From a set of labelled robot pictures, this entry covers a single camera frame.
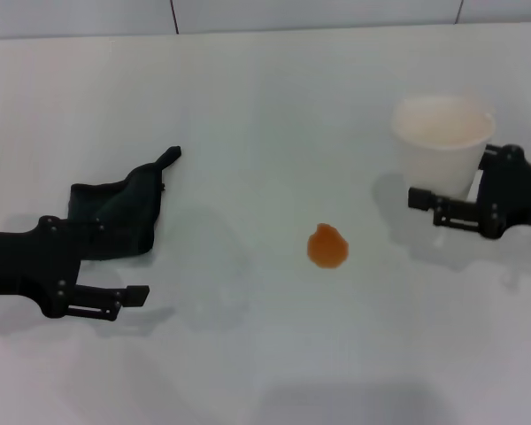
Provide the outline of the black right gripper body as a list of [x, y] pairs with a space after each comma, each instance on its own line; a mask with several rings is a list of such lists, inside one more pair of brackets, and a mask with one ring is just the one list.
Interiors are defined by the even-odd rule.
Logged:
[[504, 147], [510, 153], [482, 171], [478, 186], [478, 192], [488, 198], [488, 228], [479, 233], [493, 240], [508, 228], [531, 226], [531, 164], [518, 145]]

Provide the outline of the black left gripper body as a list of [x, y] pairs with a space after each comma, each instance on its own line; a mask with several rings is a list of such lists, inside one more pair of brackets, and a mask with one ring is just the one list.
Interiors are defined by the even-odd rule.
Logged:
[[41, 217], [22, 233], [0, 232], [0, 296], [29, 298], [48, 318], [68, 314], [81, 265], [81, 232]]

